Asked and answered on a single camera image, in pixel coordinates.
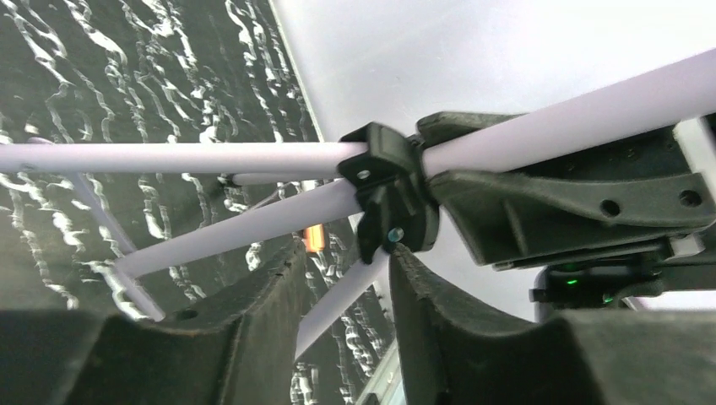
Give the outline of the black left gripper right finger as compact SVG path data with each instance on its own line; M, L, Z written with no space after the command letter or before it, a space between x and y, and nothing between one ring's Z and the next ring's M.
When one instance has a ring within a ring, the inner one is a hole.
M533 323L390 257L409 404L712 404L715 315L566 310Z

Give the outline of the lilac music stand tripod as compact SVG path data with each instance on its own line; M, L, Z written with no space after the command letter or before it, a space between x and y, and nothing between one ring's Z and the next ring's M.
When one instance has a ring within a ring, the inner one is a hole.
M372 282L398 246L431 249L439 209L429 181L450 170L511 173L643 135L715 112L715 53L705 51L560 104L522 115L431 148L390 127L370 123L338 143L190 143L110 146L54 144L36 138L1 149L4 171L59 172L106 228L119 257L107 264L122 295L139 312L134 321L168 316L138 280L163 269L270 240L291 231L362 213L356 237L360 259L301 317L296 357ZM85 184L84 172L174 173L239 170L248 183L325 177L315 190L158 245L137 249Z

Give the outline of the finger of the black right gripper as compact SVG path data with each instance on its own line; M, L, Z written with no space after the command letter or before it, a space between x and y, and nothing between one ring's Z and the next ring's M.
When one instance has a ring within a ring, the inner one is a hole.
M421 118L416 123L415 145L428 149L520 116L522 114L436 112Z

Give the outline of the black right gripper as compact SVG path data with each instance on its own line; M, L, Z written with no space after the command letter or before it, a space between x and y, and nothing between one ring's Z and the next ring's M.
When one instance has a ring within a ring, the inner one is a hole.
M715 286L715 202L686 157L682 122L511 173L432 177L470 255L540 267L543 308L605 308Z

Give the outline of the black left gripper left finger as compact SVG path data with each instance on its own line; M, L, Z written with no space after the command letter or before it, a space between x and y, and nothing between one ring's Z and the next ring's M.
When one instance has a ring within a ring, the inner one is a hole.
M3 310L4 404L286 404L306 253L263 267L164 321Z

